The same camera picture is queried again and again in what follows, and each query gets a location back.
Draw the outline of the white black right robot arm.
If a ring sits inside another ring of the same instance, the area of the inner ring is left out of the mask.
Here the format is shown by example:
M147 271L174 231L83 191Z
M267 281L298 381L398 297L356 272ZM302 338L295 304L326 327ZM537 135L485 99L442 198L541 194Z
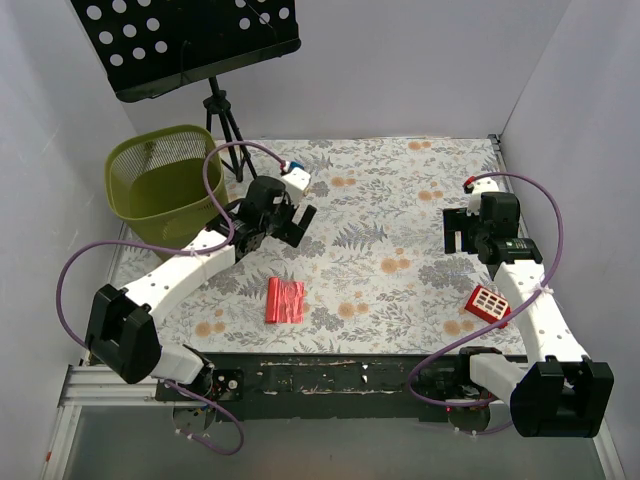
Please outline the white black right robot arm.
M467 208L443 212L447 253L475 254L514 313L527 370L495 349L466 347L452 373L454 389L475 397L484 389L508 405L523 437L585 437L599 432L614 384L611 368L590 359L542 287L542 256L518 234L520 204L511 193L483 193Z

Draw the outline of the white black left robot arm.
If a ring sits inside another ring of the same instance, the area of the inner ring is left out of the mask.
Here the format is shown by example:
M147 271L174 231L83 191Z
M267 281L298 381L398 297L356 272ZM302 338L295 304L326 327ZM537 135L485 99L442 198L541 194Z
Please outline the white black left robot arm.
M95 295L85 343L128 384L147 377L170 380L193 400L214 390L213 365L184 345L160 342L156 324L212 277L257 250L267 237L299 245L316 213L294 216L311 176L299 167L280 178L259 176L235 203L228 221L216 217L181 251L150 274Z

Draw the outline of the red plastic trash bag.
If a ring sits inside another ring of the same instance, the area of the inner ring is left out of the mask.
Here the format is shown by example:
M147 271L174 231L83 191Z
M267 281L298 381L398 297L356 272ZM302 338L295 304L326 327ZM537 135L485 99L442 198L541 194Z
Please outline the red plastic trash bag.
M267 284L266 324L301 324L304 317L304 283L271 277Z

